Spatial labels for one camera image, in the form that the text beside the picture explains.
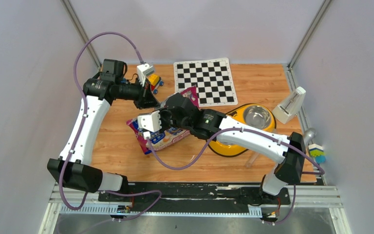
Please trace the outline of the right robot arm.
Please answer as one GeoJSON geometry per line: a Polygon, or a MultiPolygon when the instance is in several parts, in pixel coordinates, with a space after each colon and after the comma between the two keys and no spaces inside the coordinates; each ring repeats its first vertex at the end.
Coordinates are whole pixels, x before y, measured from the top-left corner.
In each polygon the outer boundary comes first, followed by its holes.
{"type": "Polygon", "coordinates": [[[275,167],[263,177],[258,191],[264,203],[277,199],[284,186],[301,181],[306,154],[303,136],[297,132],[289,136],[266,132],[222,112],[200,109],[180,93],[168,97],[158,111],[162,130],[188,130],[198,139],[238,145],[274,161],[275,167]]]}

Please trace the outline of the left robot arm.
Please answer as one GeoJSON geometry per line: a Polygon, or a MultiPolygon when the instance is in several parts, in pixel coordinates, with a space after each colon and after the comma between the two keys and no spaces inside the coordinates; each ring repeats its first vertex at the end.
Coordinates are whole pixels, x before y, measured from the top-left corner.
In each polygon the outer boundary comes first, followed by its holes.
{"type": "Polygon", "coordinates": [[[138,77],[133,83],[125,79],[127,68],[123,61],[105,59],[102,70],[84,83],[84,97],[70,138],[59,157],[47,163],[48,171],[63,187],[89,193],[109,190],[117,201],[129,197],[126,176],[91,166],[101,123],[116,99],[132,100],[137,109],[160,105],[147,79],[155,72],[154,66],[148,63],[138,65],[138,77]]]}

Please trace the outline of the pink pet food bag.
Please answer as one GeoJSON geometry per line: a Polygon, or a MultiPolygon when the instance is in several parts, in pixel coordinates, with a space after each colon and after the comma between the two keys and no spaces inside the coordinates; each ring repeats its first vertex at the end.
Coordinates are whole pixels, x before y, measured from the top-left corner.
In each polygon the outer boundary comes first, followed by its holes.
{"type": "MultiPolygon", "coordinates": [[[[180,94],[184,97],[189,98],[196,107],[199,106],[198,95],[195,86],[184,89],[180,92],[180,94]]],[[[137,118],[128,120],[126,122],[126,125],[134,131],[135,137],[141,147],[142,152],[145,155],[150,154],[151,150],[149,149],[147,141],[143,138],[142,130],[138,125],[137,118]]],[[[155,151],[159,151],[186,138],[189,135],[190,132],[188,130],[170,127],[162,133],[155,132],[151,134],[151,142],[153,149],[155,151]]]]}

